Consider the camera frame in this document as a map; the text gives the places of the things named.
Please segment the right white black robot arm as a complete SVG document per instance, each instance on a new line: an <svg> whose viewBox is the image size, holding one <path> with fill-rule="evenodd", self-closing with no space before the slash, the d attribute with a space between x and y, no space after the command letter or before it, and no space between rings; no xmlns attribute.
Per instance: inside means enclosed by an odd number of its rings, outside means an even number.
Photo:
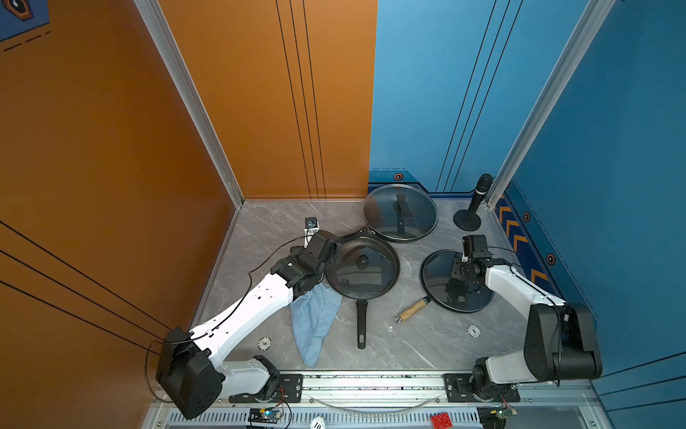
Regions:
<svg viewBox="0 0 686 429"><path fill-rule="evenodd" d="M541 289L494 257L483 235L467 235L463 245L463 277L504 298L527 321L522 350L474 364L471 392L477 400L499 399L518 384L601 377L596 323L586 306Z"/></svg>

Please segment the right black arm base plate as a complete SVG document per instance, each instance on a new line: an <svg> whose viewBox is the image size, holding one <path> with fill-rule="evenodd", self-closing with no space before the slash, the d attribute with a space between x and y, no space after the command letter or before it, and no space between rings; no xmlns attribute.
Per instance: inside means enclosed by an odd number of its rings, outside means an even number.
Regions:
<svg viewBox="0 0 686 429"><path fill-rule="evenodd" d="M449 373L443 375L448 401L496 403L517 403L521 396L514 384L478 384L472 374Z"/></svg>

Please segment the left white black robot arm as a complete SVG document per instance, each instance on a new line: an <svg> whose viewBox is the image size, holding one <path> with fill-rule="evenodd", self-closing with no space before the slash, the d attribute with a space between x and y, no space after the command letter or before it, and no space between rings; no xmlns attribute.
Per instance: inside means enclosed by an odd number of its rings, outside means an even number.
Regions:
<svg viewBox="0 0 686 429"><path fill-rule="evenodd" d="M187 419L194 419L225 396L271 400L280 372L266 357L227 363L225 359L274 313L311 291L334 259L340 239L325 231L292 248L244 296L190 331L177 327L161 342L155 380Z"/></svg>

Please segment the light blue microfibre cloth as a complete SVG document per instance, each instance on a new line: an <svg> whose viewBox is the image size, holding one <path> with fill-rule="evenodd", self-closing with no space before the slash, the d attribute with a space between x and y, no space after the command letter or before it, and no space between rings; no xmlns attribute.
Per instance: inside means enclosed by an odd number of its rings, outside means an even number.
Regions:
<svg viewBox="0 0 686 429"><path fill-rule="evenodd" d="M342 296L325 283L289 304L291 326L303 362L316 366L323 342L339 312Z"/></svg>

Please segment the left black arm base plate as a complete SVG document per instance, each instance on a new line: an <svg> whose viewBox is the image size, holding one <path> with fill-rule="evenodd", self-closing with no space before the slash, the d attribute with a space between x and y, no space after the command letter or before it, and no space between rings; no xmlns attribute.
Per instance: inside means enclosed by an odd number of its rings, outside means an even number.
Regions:
<svg viewBox="0 0 686 429"><path fill-rule="evenodd" d="M230 396L229 402L242 403L274 403L286 400L289 403L298 403L301 400L303 389L303 375L280 374L272 376L266 386L257 394L242 393Z"/></svg>

